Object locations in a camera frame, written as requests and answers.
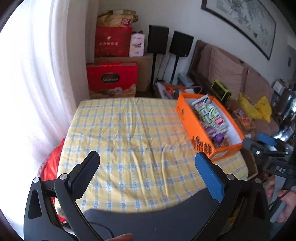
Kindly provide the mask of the person's right hand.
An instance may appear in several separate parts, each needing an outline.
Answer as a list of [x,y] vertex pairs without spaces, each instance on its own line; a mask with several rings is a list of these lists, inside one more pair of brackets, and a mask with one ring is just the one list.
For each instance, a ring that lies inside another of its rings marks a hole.
[[[275,190],[275,178],[271,178],[266,187],[267,200],[271,201]],[[295,186],[291,190],[277,191],[277,196],[285,203],[280,214],[271,218],[272,223],[285,223],[295,209]]]

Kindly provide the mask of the person's left hand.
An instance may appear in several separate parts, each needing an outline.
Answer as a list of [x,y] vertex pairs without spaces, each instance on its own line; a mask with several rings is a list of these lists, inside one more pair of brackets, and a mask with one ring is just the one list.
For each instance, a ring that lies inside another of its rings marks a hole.
[[106,241],[133,241],[133,234],[126,233],[126,234],[119,235],[114,238],[107,239]]

